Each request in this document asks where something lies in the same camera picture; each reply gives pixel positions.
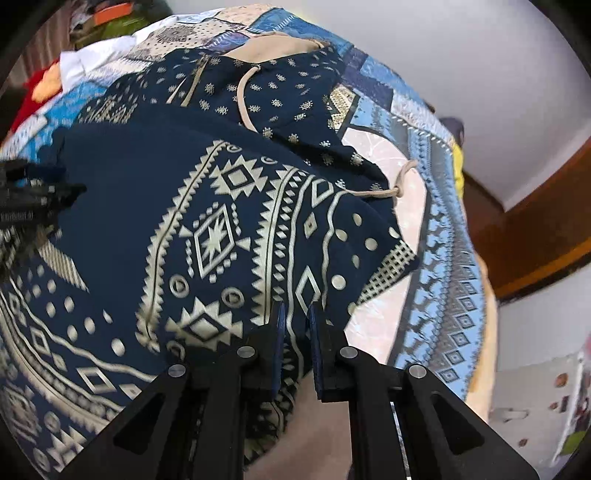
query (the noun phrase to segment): yellow object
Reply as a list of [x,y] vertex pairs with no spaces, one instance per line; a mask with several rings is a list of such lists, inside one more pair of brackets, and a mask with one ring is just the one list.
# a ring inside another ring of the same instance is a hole
[[456,181],[457,196],[464,198],[464,152],[457,143],[453,144],[453,177]]
[[56,63],[49,67],[43,74],[43,79],[37,83],[31,94],[34,102],[42,103],[48,98],[53,97],[61,90],[60,64]]

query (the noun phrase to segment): metal screw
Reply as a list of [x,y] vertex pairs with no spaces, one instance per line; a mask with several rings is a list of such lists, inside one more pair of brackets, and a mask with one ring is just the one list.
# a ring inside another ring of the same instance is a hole
[[412,365],[408,369],[408,373],[410,373],[414,378],[422,378],[427,375],[427,369],[422,365]]
[[187,369],[184,365],[176,364],[168,367],[168,374],[173,378],[182,377]]
[[340,350],[340,356],[343,358],[355,358],[357,353],[357,349],[354,346],[344,346]]
[[236,353],[238,354],[238,356],[242,357],[242,358],[250,358],[252,356],[254,356],[255,354],[255,349],[251,346],[241,346]]

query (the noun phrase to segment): orange object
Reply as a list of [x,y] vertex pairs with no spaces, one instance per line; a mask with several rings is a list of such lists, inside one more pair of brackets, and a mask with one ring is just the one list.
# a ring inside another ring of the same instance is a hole
[[105,8],[100,12],[97,12],[93,15],[95,20],[95,26],[102,25],[103,23],[110,22],[115,18],[124,17],[125,15],[129,15],[132,10],[134,9],[133,4],[119,4],[114,5],[112,7]]

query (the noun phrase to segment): red cloth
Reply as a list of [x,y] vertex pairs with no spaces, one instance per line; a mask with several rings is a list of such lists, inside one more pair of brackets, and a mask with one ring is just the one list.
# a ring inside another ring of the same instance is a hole
[[52,65],[55,65],[58,60],[55,60],[51,65],[49,65],[46,69],[38,70],[37,72],[31,75],[23,87],[27,89],[27,95],[25,96],[24,100],[22,101],[22,105],[18,110],[17,116],[12,122],[12,126],[10,127],[10,131],[14,133],[17,131],[18,126],[23,123],[27,118],[29,118],[32,114],[34,114],[37,110],[39,110],[43,105],[45,105],[49,100],[53,97],[49,97],[43,100],[41,103],[37,103],[32,99],[33,90],[37,86],[37,84],[43,80],[43,75]]

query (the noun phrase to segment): white dot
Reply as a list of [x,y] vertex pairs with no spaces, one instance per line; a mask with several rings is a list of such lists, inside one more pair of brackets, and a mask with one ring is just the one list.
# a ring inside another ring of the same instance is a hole
[[72,313],[72,310],[74,310],[74,300],[72,300],[71,297],[66,297],[64,300],[64,307],[68,313]]
[[111,342],[111,348],[117,356],[122,356],[125,353],[125,345],[118,338],[113,339]]
[[366,238],[365,239],[365,248],[367,248],[368,250],[373,252],[377,247],[378,247],[378,243],[373,238]]
[[341,230],[340,228],[336,229],[336,236],[339,238],[339,240],[342,240],[343,242],[347,240],[347,232]]
[[334,277],[332,277],[331,282],[333,284],[333,287],[337,290],[343,290],[343,288],[347,286],[347,282],[345,281],[343,275],[335,275]]
[[90,317],[86,317],[84,319],[84,328],[86,329],[86,331],[88,333],[90,333],[91,335],[95,332],[95,322],[93,319],[91,319]]
[[76,339],[78,338],[78,332],[76,331],[76,328],[74,328],[74,326],[73,326],[73,325],[70,325],[70,326],[68,327],[67,333],[68,333],[68,338],[69,338],[69,339],[70,339],[72,342],[75,342],[75,341],[76,341]]

